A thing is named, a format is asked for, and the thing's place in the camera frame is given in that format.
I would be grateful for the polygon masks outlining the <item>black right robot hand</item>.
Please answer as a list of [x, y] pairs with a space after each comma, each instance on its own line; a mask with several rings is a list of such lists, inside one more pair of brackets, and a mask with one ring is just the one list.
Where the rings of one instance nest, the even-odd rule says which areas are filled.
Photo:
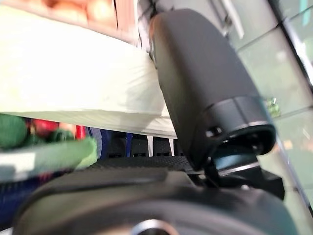
[[227, 40], [201, 14], [181, 9], [155, 15], [149, 41], [177, 138], [196, 174], [160, 167], [67, 174], [25, 202], [13, 234], [297, 234], [282, 179], [257, 160], [273, 149], [275, 127]]

